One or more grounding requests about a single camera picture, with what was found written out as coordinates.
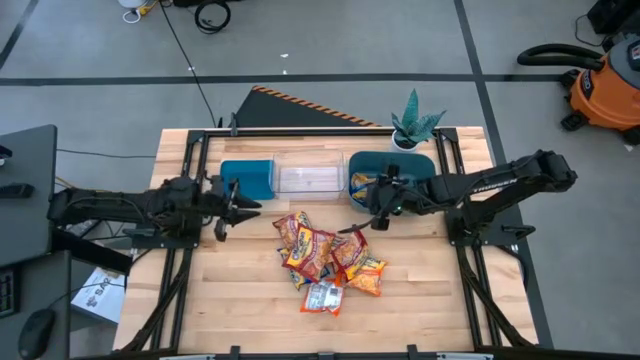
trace succulent plant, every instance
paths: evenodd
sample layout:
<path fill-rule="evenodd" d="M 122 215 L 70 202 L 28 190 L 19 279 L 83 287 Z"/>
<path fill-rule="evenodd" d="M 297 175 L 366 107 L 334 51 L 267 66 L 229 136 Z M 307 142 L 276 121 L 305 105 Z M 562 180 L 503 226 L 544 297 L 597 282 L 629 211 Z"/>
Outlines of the succulent plant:
<path fill-rule="evenodd" d="M 433 137 L 431 132 L 446 112 L 445 110 L 440 114 L 428 114 L 418 118 L 418 94 L 416 89 L 413 89 L 402 115 L 402 122 L 391 113 L 391 122 L 397 130 L 393 140 L 403 149 L 411 149 L 422 141 L 429 141 L 429 138 Z"/>

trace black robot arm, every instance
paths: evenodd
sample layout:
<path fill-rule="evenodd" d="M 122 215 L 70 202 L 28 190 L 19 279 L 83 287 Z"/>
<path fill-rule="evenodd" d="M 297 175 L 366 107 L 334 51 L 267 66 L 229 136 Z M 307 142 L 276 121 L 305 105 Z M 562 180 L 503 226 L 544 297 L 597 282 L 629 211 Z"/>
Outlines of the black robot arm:
<path fill-rule="evenodd" d="M 562 155 L 542 150 L 472 174 L 443 174 L 410 183 L 398 177 L 399 173 L 400 169 L 391 165 L 387 174 L 367 186 L 367 208 L 375 215 L 370 221 L 373 229 L 387 230 L 390 214 L 409 211 L 426 215 L 456 209 L 463 202 L 465 227 L 473 229 L 538 192 L 566 191 L 577 179 Z M 498 188 L 499 192 L 484 201 L 466 200 L 469 195 Z"/>
<path fill-rule="evenodd" d="M 163 235 L 180 238 L 202 226 L 204 218 L 219 217 L 216 238 L 224 241 L 226 225 L 237 225 L 260 215 L 241 208 L 261 205 L 238 192 L 232 181 L 230 194 L 225 194 L 220 176 L 209 179 L 211 190 L 201 192 L 189 177 L 165 180 L 158 189 L 143 193 L 122 193 L 83 189 L 65 189 L 56 193 L 49 206 L 48 218 L 55 225 L 76 224 L 86 220 L 106 220 L 151 225 Z"/>

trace computer mouse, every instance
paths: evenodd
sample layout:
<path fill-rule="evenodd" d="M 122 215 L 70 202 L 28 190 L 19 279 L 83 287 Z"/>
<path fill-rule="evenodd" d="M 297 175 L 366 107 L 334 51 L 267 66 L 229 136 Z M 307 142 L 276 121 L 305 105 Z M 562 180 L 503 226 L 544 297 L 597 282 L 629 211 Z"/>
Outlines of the computer mouse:
<path fill-rule="evenodd" d="M 23 360 L 34 360 L 47 350 L 56 312 L 42 309 L 29 316 L 18 340 L 18 354 Z"/>

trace potted plant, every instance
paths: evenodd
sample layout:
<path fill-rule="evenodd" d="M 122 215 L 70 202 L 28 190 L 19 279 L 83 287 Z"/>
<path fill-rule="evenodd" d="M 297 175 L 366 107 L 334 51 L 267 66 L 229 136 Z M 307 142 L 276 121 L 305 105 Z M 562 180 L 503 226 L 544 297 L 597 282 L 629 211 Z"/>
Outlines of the potted plant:
<path fill-rule="evenodd" d="M 416 151 L 419 143 L 429 141 L 429 138 L 433 137 L 431 132 L 446 112 L 445 110 L 437 115 L 429 114 L 418 118 L 418 94 L 413 89 L 409 96 L 409 103 L 402 115 L 402 122 L 398 120 L 394 113 L 391 113 L 391 121 L 393 122 L 393 127 L 396 128 L 391 136 L 392 150 L 399 152 Z"/>

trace floor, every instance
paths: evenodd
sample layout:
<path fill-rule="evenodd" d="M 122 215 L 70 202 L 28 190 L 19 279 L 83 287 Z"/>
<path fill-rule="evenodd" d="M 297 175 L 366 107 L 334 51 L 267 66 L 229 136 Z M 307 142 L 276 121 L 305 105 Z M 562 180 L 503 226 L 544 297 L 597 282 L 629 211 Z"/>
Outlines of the floor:
<path fill-rule="evenodd" d="M 484 126 L 497 161 L 538 148 L 565 155 L 576 185 L 520 207 L 538 228 L 529 243 L 554 346 L 640 354 L 640 151 L 602 129 L 562 132 L 564 93 L 546 75 L 564 69 L 515 63 L 541 43 L 580 45 L 574 19 L 594 2 L 244 0 L 213 36 L 187 10 L 167 12 L 216 116 L 228 119 L 260 84 L 388 125 L 415 88 L 422 112 L 448 110 L 441 125 Z M 1 1 L 0 133 L 52 123 L 60 148 L 153 155 L 161 129 L 211 126 L 160 9 L 135 25 L 123 12 L 116 1 Z M 599 40 L 588 23 L 580 29 Z M 57 174 L 141 191 L 152 166 L 59 153 Z M 73 355 L 107 352 L 113 332 L 75 331 Z"/>

